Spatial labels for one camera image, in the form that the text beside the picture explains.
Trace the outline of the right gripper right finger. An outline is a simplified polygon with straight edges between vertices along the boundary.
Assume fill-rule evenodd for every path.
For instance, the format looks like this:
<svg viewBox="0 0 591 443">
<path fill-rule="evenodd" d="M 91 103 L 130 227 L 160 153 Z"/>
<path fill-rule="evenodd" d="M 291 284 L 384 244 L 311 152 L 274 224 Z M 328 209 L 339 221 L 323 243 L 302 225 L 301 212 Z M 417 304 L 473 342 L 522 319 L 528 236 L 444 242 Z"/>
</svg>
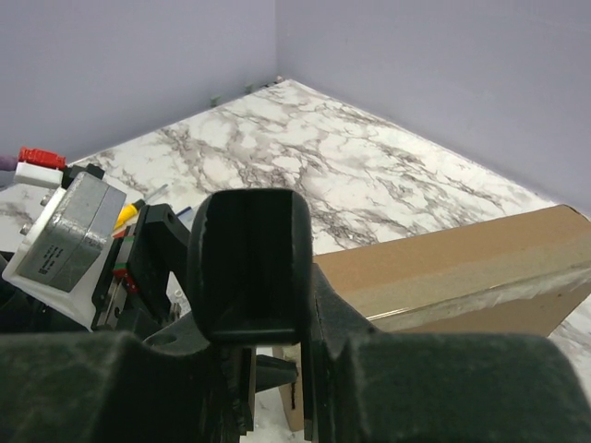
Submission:
<svg viewBox="0 0 591 443">
<path fill-rule="evenodd" d="M 590 406 L 551 341 L 390 333 L 309 272 L 302 344 L 311 442 L 586 442 Z"/>
</svg>

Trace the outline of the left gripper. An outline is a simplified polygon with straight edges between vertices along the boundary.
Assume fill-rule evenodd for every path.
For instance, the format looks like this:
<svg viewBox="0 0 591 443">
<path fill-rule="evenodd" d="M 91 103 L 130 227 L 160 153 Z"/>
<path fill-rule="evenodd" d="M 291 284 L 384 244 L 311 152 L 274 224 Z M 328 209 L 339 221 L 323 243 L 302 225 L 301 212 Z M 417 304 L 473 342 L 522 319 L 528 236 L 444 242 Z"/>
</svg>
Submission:
<svg viewBox="0 0 591 443">
<path fill-rule="evenodd" d="M 93 290 L 92 332 L 128 331 L 139 337 L 197 330 L 194 316 L 167 294 L 171 277 L 189 304 L 199 269 L 190 230 L 168 204 L 148 205 L 138 220 L 114 239 Z"/>
</svg>

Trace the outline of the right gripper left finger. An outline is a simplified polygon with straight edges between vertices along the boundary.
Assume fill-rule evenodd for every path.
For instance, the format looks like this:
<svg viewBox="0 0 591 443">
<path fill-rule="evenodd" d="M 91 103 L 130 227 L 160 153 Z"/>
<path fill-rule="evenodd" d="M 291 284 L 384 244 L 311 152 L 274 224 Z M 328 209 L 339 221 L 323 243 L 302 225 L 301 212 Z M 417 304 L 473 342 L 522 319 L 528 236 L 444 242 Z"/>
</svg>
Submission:
<svg viewBox="0 0 591 443">
<path fill-rule="evenodd" d="M 252 395 L 200 333 L 6 334 L 4 442 L 237 442 Z"/>
</svg>

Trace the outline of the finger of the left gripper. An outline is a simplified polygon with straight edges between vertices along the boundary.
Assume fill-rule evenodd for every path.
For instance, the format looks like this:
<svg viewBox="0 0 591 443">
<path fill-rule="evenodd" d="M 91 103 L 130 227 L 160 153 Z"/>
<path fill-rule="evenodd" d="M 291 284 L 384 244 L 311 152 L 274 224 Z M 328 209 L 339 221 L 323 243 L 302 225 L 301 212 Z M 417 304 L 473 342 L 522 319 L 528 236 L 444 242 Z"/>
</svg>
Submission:
<svg viewBox="0 0 591 443">
<path fill-rule="evenodd" d="M 264 354 L 256 355 L 256 392 L 291 385 L 298 371 L 294 362 Z"/>
</svg>

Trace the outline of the orange utility knife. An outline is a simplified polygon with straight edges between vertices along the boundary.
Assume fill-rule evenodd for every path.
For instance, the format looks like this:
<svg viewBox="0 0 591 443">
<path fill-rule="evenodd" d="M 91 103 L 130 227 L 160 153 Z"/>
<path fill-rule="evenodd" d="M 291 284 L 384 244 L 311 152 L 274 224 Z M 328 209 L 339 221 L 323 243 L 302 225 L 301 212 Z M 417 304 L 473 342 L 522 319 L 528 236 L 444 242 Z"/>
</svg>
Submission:
<svg viewBox="0 0 591 443">
<path fill-rule="evenodd" d="M 312 298 L 307 202 L 286 188 L 216 192 L 199 206 L 187 247 L 186 295 L 217 345 L 294 344 Z"/>
</svg>

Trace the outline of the brown cardboard express box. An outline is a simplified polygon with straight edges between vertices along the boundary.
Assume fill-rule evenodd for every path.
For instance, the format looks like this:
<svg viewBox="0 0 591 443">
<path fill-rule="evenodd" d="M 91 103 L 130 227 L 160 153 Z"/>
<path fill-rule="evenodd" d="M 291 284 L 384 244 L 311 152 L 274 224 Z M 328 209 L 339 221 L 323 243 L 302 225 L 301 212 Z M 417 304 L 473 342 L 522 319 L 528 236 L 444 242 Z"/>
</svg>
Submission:
<svg viewBox="0 0 591 443">
<path fill-rule="evenodd" d="M 555 206 L 319 255 L 333 290 L 390 333 L 549 334 L 590 293 L 590 221 Z M 304 432 L 303 382 L 280 390 Z"/>
</svg>

